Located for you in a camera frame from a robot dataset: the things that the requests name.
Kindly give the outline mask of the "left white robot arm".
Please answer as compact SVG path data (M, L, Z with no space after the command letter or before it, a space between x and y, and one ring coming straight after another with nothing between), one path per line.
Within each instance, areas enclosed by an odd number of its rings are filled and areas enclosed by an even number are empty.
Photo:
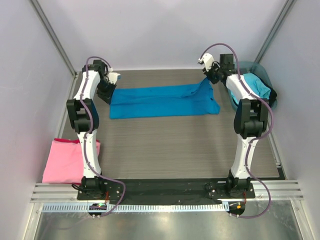
M66 102L70 125L77 134L83 161L80 184L72 185L78 191L78 200L101 200L107 195L98 160L97 130L100 120L94 97L98 96L109 105L120 77L105 59L91 56L82 68L79 89Z

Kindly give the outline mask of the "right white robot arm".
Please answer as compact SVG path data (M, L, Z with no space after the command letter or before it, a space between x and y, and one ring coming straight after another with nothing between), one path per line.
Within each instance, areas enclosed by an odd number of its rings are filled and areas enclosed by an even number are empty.
M237 134L237 147L233 165L229 170L226 183L214 188L230 198L243 198L252 190L250 174L255 147L267 129L270 106L248 85L245 76L235 70L234 55L223 54L220 62L210 53L204 53L198 60L204 65L203 73L212 84L224 83L238 101L233 121Z

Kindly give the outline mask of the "blue translucent plastic bin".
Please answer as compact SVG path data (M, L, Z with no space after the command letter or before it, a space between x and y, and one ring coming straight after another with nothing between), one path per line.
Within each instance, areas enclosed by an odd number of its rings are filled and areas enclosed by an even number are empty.
M258 64L256 62L250 62L250 61L240 61L239 67L240 67L240 73L242 75L247 74L247 73L252 73L252 74L256 75L258 78L261 78L264 81L271 83L270 78L267 74L267 71L260 64Z

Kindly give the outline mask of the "light blue t shirt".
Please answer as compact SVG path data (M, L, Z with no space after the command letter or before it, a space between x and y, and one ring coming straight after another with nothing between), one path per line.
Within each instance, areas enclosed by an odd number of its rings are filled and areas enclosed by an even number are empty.
M270 100L271 88L253 73L229 75L225 86L231 92L232 99L237 105L241 99L254 100L253 95L260 99Z

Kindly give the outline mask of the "black t shirt in bin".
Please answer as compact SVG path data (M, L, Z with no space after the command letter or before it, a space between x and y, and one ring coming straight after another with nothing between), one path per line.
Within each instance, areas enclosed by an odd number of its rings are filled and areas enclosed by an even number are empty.
M258 90L258 94L262 99L268 99L269 106L273 109L277 104L277 92L273 89L271 83L263 80L262 78L258 78L256 81L256 88Z

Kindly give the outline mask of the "pink folded t shirt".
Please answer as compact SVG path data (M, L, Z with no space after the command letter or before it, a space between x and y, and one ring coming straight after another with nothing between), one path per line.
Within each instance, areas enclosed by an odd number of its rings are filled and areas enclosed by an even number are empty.
M50 147L42 182L79 184L84 176L80 141L55 138Z

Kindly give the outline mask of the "right aluminium corner post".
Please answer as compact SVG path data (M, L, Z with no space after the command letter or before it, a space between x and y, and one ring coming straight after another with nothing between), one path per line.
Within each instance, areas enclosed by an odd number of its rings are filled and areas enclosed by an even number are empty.
M257 53L257 56L254 59L255 63L259 64L262 61L296 2L296 0L286 0L284 2L283 7L277 15L270 31L268 32L261 48Z

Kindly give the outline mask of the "aluminium corner post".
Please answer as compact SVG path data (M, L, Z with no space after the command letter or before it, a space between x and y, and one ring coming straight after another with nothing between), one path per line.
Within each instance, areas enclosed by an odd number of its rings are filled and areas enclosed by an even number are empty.
M65 49L63 48L58 36L56 35L49 19L47 18L43 8L41 7L39 1L38 0L29 0L28 2L30 3L30 5L34 9L35 14L39 18L42 26L44 27L45 31L47 32L50 40L52 41L55 49L57 50L58 54L60 55L62 61L64 62L65 66L67 67L68 71L75 78L77 76L77 71L75 70L69 57L67 56Z
M262 61L296 2L296 0L286 0L284 2L283 7L277 15L270 31L268 32L261 48L257 53L257 56L254 59L255 63L259 64Z

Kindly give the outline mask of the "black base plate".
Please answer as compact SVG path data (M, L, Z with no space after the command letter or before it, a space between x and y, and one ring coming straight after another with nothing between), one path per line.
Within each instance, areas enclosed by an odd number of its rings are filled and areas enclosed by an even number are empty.
M113 204L122 200L127 205L256 197L250 179L235 182L227 178L123 179L122 182L83 177L81 183L71 186L78 191L78 200L109 200Z

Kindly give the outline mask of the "left aluminium corner post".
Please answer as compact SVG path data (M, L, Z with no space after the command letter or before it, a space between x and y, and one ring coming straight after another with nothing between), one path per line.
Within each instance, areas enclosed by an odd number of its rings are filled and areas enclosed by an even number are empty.
M65 66L67 67L68 71L75 78L77 76L77 71L75 70L69 57L67 56L65 49L63 48L58 36L56 35L49 19L47 18L43 8L41 7L39 1L38 0L29 0L28 2L30 3L30 5L34 9L35 14L39 18L42 26L44 27L45 31L47 32L50 40L52 41L55 49L57 50L58 54L60 55L62 61L64 62Z

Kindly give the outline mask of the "aluminium front rail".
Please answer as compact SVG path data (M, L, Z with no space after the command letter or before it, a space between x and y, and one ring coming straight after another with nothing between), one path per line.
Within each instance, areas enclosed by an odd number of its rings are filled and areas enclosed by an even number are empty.
M304 199L301 188L296 180L266 180L271 199L273 201ZM268 194L263 185L257 181L253 183L253 190L257 200L266 201ZM69 184L37 183L31 195L31 203L71 203L77 200L78 192Z

